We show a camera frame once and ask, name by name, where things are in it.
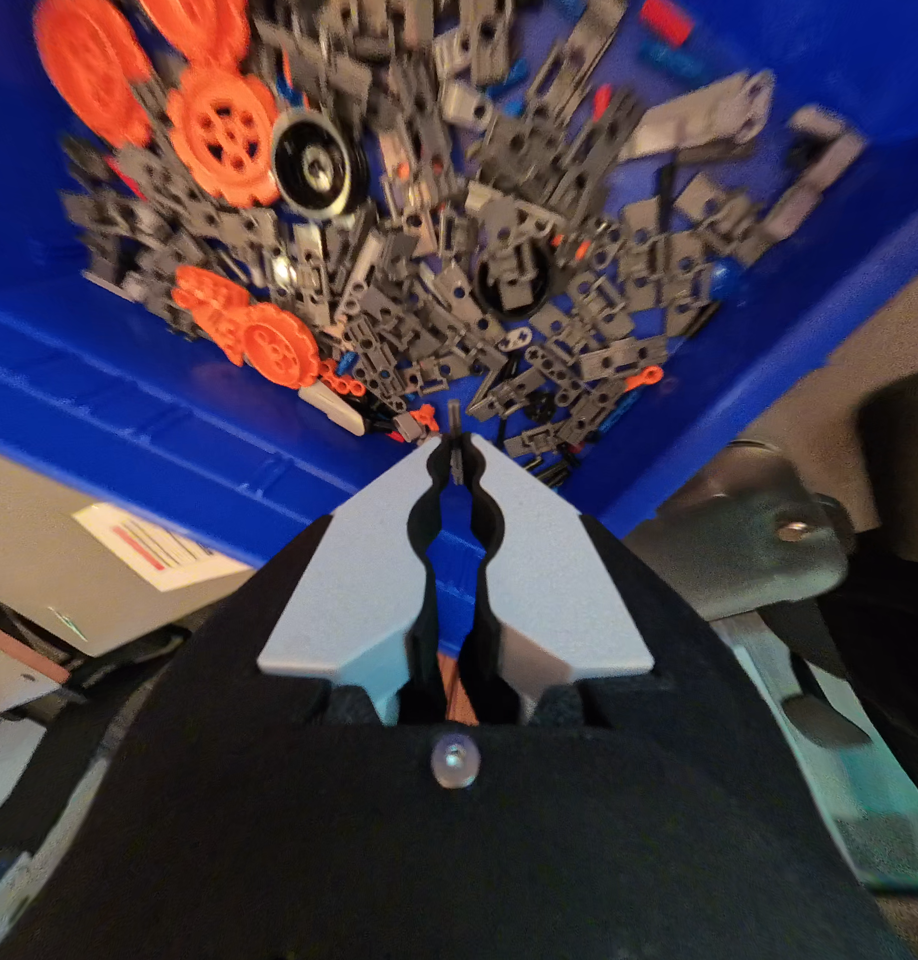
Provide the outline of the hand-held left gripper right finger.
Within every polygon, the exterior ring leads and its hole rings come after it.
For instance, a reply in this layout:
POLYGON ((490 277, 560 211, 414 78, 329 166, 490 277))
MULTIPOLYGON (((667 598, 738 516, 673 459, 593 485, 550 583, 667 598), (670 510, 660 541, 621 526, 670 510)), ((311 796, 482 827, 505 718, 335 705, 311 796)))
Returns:
POLYGON ((655 659, 584 516, 483 437, 459 446, 484 555, 458 657, 480 724, 515 724, 551 688, 649 674, 655 659))

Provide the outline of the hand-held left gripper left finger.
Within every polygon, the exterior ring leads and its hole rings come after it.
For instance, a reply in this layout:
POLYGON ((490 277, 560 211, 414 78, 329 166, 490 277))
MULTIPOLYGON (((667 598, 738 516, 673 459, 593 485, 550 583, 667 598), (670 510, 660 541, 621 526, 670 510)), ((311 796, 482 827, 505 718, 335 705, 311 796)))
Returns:
POLYGON ((386 723, 444 719, 436 575, 450 441, 429 438, 326 519, 258 656, 272 676, 365 691, 386 723))

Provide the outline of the blue plastic bin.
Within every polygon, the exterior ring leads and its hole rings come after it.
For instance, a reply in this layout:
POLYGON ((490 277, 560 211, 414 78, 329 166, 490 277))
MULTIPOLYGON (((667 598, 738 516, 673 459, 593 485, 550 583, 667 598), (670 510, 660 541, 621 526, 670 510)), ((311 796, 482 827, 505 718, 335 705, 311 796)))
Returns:
MULTIPOLYGON (((681 6, 708 65, 777 79, 760 146, 723 182, 782 192, 785 118, 804 104, 868 146, 562 487, 618 535, 918 275, 918 2, 681 6)), ((84 279, 58 197, 72 120, 35 49, 33 2, 0 2, 0 453, 261 565, 404 447, 353 438, 84 279)))

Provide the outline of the pile of toy building pieces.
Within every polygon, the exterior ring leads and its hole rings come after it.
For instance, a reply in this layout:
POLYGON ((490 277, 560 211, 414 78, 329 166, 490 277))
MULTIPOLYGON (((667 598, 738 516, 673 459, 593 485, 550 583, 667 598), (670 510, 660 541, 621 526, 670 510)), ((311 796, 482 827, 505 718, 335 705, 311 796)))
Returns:
POLYGON ((702 83, 677 61, 692 23, 673 2, 642 2, 656 43, 641 55, 691 90, 649 108, 626 86, 592 87, 628 2, 557 2, 574 24, 536 72, 513 59, 517 2, 248 2, 235 71, 260 78, 278 116, 297 107, 346 128, 369 197, 326 223, 280 197, 238 209, 173 148, 167 99, 188 61, 136 2, 169 47, 153 63, 112 3, 153 66, 132 88, 153 137, 113 148, 57 91, 89 132, 61 144, 80 186, 60 198, 84 277, 259 375, 239 312, 294 314, 319 344, 320 375, 279 387, 357 436, 419 445, 440 431, 426 399, 473 379, 465 414, 497 421, 496 445, 552 488, 866 148, 848 120, 807 104, 787 123, 790 183, 765 210, 718 183, 707 169, 753 150, 774 76, 702 83), (552 292, 503 321, 473 293, 480 226, 539 218, 554 221, 552 292))

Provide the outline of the white paper label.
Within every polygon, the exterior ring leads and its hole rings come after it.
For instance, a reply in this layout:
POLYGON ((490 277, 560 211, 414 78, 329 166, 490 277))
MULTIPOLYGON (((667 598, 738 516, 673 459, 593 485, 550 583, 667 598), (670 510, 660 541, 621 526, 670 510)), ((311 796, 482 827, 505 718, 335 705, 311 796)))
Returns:
POLYGON ((90 504, 72 520, 159 592, 253 572, 252 566, 111 503, 90 504))

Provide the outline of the orange toy gear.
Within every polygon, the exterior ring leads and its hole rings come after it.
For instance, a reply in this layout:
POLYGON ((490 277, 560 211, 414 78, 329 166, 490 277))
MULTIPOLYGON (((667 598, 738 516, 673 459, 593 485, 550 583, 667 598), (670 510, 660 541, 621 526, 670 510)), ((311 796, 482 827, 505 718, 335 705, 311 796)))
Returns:
POLYGON ((271 303, 250 305, 239 314, 243 353, 263 378, 292 390, 315 384, 320 347, 301 319, 271 303))

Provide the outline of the black toy wheel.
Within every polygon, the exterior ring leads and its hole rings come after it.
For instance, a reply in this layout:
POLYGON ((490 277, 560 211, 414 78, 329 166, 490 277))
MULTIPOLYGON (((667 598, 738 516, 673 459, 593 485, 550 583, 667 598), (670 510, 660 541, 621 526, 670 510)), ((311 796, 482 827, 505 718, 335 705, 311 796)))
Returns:
POLYGON ((554 285, 553 227, 549 218, 481 224, 473 275, 479 306, 502 321, 524 320, 543 306, 554 285))

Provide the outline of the black pulley wheel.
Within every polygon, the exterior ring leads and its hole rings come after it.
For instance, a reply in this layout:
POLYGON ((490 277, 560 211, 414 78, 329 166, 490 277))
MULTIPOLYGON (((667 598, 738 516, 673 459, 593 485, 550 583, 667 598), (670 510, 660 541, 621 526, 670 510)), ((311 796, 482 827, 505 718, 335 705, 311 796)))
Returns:
POLYGON ((369 164, 360 142, 320 112, 293 107, 280 114, 270 162, 280 198, 308 221, 349 217, 369 197, 369 164))

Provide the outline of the orange toy wheel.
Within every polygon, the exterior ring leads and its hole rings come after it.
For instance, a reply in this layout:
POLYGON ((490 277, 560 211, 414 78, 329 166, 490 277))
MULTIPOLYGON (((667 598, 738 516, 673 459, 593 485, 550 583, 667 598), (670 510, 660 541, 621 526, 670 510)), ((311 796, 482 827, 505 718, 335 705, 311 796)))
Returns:
POLYGON ((236 70, 248 54, 248 1, 141 1, 140 5, 191 66, 236 70))
POLYGON ((189 66, 167 99, 173 148, 196 183, 235 208, 280 197, 272 171, 278 113, 260 78, 209 65, 189 66))
POLYGON ((132 88, 153 66, 112 2, 39 2, 33 32, 51 82, 93 133, 116 149, 149 144, 153 127, 132 88))

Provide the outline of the grey metal chair bracket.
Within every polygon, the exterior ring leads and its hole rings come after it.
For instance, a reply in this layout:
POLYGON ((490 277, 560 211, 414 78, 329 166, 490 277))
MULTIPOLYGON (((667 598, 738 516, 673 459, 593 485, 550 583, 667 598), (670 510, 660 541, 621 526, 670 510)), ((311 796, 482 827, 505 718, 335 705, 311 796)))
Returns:
POLYGON ((845 508, 805 486, 777 448, 741 439, 623 542, 712 621, 831 591, 856 533, 845 508))

